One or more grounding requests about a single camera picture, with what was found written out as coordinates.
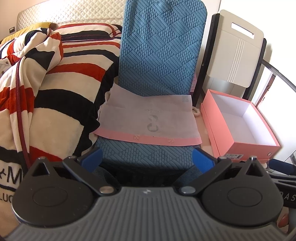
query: pink shoe box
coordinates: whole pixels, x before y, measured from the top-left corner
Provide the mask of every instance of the pink shoe box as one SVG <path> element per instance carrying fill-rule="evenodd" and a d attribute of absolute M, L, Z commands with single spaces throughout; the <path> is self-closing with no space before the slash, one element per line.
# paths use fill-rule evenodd
<path fill-rule="evenodd" d="M 257 156 L 266 163 L 280 149 L 268 124 L 248 100 L 208 90 L 200 110 L 216 158 L 227 156 L 240 162 Z"/>

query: metal screw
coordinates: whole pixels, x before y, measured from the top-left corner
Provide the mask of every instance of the metal screw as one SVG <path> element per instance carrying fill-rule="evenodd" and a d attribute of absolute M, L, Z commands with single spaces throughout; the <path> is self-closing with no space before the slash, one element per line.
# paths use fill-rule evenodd
<path fill-rule="evenodd" d="M 192 194 L 196 192 L 196 189 L 191 186 L 185 186 L 180 189 L 181 193 L 183 194 Z"/>
<path fill-rule="evenodd" d="M 100 193 L 110 194 L 110 193 L 113 193 L 113 192 L 114 192 L 114 188 L 111 187 L 111 186 L 103 186 L 103 187 L 100 187 Z"/>
<path fill-rule="evenodd" d="M 250 156 L 250 158 L 251 158 L 251 160 L 252 160 L 252 161 L 254 161 L 254 160 L 256 160 L 256 159 L 257 159 L 257 157 L 256 157 L 256 156 Z"/>

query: blanket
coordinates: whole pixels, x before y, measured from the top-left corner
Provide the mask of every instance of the blanket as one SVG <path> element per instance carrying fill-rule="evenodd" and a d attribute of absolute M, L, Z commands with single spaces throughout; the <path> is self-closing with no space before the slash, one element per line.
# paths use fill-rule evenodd
<path fill-rule="evenodd" d="M 3 45 L 0 56 L 12 65 L 0 78 L 0 215 L 9 223 L 13 193 L 33 162 L 29 128 L 34 99 L 45 74 L 63 57 L 61 36 L 34 30 Z"/>

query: barcode label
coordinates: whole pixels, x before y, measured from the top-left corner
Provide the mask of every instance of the barcode label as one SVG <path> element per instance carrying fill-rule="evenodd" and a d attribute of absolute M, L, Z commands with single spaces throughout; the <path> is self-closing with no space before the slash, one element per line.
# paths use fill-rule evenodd
<path fill-rule="evenodd" d="M 241 159 L 244 155 L 243 154 L 225 154 L 225 157 L 228 157 L 229 159 Z"/>

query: headboard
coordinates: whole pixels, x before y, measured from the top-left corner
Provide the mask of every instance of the headboard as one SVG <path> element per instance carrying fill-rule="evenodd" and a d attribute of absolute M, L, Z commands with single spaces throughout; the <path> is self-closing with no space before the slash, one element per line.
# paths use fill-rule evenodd
<path fill-rule="evenodd" d="M 38 22 L 122 24 L 126 0 L 48 0 L 17 16 L 17 31 Z"/>

